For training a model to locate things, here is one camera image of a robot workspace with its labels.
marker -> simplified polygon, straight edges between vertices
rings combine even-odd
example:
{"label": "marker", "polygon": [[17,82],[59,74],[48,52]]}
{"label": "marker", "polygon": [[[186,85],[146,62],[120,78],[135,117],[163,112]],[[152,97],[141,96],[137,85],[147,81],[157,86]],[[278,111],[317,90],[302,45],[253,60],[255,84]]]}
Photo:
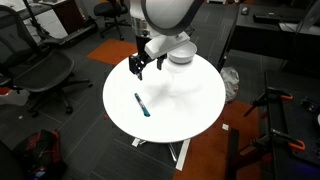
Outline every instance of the marker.
{"label": "marker", "polygon": [[143,114],[144,114],[146,117],[149,117],[149,116],[150,116],[150,114],[149,114],[149,112],[148,112],[148,110],[147,110],[146,106],[145,106],[145,105],[143,104],[143,102],[141,101],[141,99],[140,99],[140,97],[139,97],[138,93],[134,93],[134,96],[136,97],[136,99],[137,99],[137,101],[138,101],[138,103],[139,103],[140,107],[142,108]]}

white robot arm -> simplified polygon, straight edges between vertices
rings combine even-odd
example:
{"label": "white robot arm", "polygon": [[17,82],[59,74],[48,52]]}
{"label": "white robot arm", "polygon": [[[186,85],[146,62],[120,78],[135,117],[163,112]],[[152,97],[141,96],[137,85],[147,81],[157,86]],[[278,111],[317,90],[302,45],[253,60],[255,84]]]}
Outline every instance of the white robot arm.
{"label": "white robot arm", "polygon": [[158,69],[166,53],[187,43],[183,32],[204,0],[130,0],[130,15],[138,55],[129,57],[130,71],[142,80],[147,63],[158,59]]}

round white table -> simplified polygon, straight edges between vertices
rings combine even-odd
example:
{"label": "round white table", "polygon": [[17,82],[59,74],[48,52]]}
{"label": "round white table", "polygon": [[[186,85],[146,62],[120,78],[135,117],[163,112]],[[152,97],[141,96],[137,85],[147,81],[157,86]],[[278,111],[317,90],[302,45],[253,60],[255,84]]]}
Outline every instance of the round white table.
{"label": "round white table", "polygon": [[[109,74],[103,89],[104,107],[111,120],[129,135],[155,143],[192,138],[209,128],[225,104],[224,82],[218,71],[195,55],[191,63],[177,65],[156,60],[142,71],[143,80],[129,70],[128,58]],[[143,114],[138,93],[150,113]]]}

office chair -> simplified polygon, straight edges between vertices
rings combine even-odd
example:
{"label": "office chair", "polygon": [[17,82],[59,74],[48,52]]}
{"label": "office chair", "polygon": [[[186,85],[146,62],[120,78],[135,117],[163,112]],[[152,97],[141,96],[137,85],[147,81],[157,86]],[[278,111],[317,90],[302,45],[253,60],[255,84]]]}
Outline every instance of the office chair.
{"label": "office chair", "polygon": [[105,22],[105,29],[100,32],[100,37],[104,38],[104,33],[116,26],[117,31],[120,35],[120,40],[124,40],[122,37],[119,26],[131,26],[126,22],[126,20],[117,20],[117,17],[120,17],[121,14],[128,13],[128,7],[125,5],[124,0],[120,0],[120,3],[117,0],[108,0],[108,2],[100,3],[94,7],[94,14],[96,16],[103,16],[106,20],[107,18],[113,18],[114,22]]}
{"label": "office chair", "polygon": [[74,62],[58,50],[44,51],[36,44],[19,14],[0,5],[0,87],[27,90],[35,97],[29,112],[38,116],[42,100],[52,92],[62,98],[67,114],[73,109],[64,96],[63,87],[90,80],[69,81]]}

gray carpet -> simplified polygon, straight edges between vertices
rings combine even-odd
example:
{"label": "gray carpet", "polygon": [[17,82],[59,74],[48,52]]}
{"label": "gray carpet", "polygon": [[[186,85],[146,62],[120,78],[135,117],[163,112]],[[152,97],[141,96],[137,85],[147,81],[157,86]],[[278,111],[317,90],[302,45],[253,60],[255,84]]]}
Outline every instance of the gray carpet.
{"label": "gray carpet", "polygon": [[[237,6],[203,4],[192,25],[196,31],[191,41],[198,47],[197,54],[214,66],[237,12]],[[102,19],[97,20],[103,27]],[[135,42],[130,27],[121,31],[127,42]],[[86,55],[109,38],[118,39],[113,28],[101,39],[95,33],[73,46],[62,49],[75,61],[74,79],[89,78],[94,86],[75,85],[65,89],[73,106],[71,115],[64,113],[62,101],[52,95],[40,109],[40,115],[32,118],[27,107],[0,106],[0,140],[9,148],[28,135],[46,129],[61,132],[62,157],[68,164],[65,180],[100,179],[172,179],[175,164],[166,145],[147,143],[142,147],[131,146],[133,137],[128,136],[104,119],[102,89],[112,66]],[[281,61],[260,55],[231,51],[226,66],[233,66],[240,75],[237,100],[250,102],[263,89],[263,72],[278,69]],[[177,151],[181,143],[175,145]]]}

